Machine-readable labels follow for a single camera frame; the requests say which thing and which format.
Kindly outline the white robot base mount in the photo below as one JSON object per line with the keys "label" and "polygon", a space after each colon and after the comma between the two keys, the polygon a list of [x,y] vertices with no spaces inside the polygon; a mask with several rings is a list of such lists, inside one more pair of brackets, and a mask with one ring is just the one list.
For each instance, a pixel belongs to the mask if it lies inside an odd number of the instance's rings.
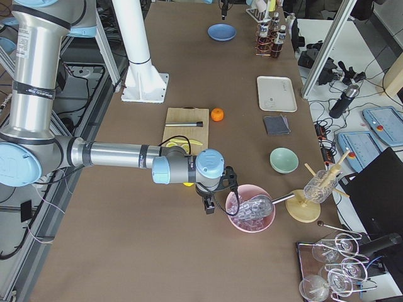
{"label": "white robot base mount", "polygon": [[153,66],[139,1],[113,1],[129,67],[122,101],[161,104],[169,75]]}

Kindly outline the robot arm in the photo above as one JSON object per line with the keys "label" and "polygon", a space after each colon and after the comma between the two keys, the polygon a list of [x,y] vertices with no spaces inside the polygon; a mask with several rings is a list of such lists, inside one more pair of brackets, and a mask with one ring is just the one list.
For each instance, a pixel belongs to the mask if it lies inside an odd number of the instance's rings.
{"label": "robot arm", "polygon": [[89,142],[50,130],[63,37],[96,34],[94,1],[14,1],[18,42],[8,124],[1,130],[1,183],[33,184],[64,167],[107,165],[150,169],[159,184],[193,183],[205,211],[218,191],[237,191],[236,174],[214,149]]}

